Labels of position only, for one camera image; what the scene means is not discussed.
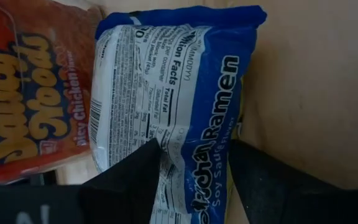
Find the instant ramen package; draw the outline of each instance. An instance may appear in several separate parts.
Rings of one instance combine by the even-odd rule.
[[[146,141],[166,152],[151,223],[224,223],[227,163],[259,6],[113,13],[96,31],[89,137],[100,171]]]
[[[0,182],[89,151],[100,19],[96,8],[0,0]]]

